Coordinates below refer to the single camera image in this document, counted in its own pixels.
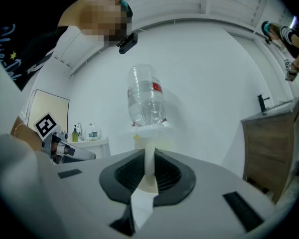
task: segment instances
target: person wearing black shirt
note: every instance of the person wearing black shirt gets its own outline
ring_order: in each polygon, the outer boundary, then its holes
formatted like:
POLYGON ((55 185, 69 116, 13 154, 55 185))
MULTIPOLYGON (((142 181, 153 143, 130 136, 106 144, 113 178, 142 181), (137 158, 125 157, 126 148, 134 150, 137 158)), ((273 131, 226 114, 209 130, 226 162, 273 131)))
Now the person wearing black shirt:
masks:
MULTIPOLYGON (((116 44, 126 37, 132 16, 125 0, 0 0, 0 61, 22 90, 68 26, 116 44)), ((39 136, 19 117, 11 134, 41 151, 39 136)))
POLYGON ((262 23, 262 31, 268 41, 277 42, 279 46, 285 47, 295 58, 292 62, 292 70, 296 73, 290 78, 290 81, 293 81, 299 72, 299 33, 287 26, 280 26, 268 21, 262 23))

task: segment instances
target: soap dispenser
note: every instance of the soap dispenser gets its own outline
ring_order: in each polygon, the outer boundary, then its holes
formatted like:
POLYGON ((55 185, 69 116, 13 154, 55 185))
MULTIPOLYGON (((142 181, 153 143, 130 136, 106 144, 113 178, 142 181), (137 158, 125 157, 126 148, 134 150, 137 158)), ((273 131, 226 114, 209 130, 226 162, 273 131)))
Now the soap dispenser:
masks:
POLYGON ((76 131, 76 125, 74 125, 74 130, 72 133, 72 142, 78 142, 79 141, 79 133, 76 131))

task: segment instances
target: white ceiling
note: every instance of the white ceiling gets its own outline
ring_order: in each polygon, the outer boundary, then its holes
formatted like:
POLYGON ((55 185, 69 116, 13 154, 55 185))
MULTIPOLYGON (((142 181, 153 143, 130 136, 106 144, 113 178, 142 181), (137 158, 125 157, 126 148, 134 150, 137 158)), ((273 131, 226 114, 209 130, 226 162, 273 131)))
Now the white ceiling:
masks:
MULTIPOLYGON (((261 33, 265 20, 289 25, 293 19, 281 0, 126 0, 133 10, 133 29, 174 19, 209 19, 228 22, 261 33)), ((54 56, 74 72, 102 44, 75 27, 60 38, 54 56)))

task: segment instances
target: black t-shirt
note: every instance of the black t-shirt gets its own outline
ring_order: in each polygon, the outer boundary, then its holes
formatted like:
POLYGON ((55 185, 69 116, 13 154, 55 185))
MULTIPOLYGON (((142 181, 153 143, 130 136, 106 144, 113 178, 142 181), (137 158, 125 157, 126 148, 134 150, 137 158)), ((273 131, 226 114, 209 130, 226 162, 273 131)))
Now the black t-shirt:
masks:
POLYGON ((77 0, 0 0, 0 61, 22 90, 52 56, 67 27, 63 12, 77 0))

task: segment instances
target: fluorescent light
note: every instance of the fluorescent light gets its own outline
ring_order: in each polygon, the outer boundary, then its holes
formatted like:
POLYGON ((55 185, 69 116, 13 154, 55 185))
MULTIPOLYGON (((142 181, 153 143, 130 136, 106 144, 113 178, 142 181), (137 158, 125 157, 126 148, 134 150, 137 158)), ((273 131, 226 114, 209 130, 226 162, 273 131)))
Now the fluorescent light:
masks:
POLYGON ((290 28, 293 28, 297 22, 297 16, 294 16, 293 21, 290 24, 290 28))

